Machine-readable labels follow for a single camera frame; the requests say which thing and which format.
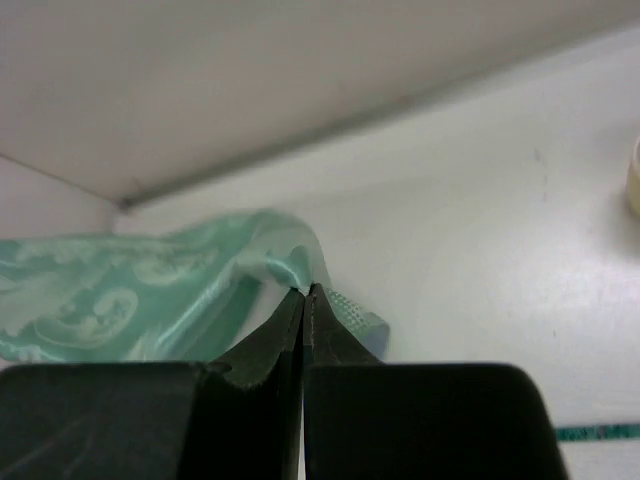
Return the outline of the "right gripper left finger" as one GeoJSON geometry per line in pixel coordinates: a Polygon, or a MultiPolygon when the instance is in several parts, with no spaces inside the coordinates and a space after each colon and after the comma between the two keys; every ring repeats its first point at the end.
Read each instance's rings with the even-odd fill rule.
{"type": "Polygon", "coordinates": [[[22,364],[1,374],[5,479],[294,479],[304,299],[211,362],[22,364]]]}

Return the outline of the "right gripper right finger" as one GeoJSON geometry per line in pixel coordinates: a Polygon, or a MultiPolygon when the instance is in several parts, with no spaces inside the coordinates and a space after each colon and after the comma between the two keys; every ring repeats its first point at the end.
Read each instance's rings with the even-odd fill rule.
{"type": "Polygon", "coordinates": [[[386,364],[306,298],[304,449],[310,479],[564,479],[542,397],[495,363],[386,364]]]}

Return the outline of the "green patterned cloth napkin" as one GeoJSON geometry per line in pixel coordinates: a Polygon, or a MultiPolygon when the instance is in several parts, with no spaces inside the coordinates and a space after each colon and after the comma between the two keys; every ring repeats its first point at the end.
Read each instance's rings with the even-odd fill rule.
{"type": "Polygon", "coordinates": [[[1,244],[1,356],[17,362],[209,361],[264,321],[264,293],[326,290],[376,356],[390,328],[332,289],[302,220],[231,213],[160,236],[80,235],[1,244]]]}

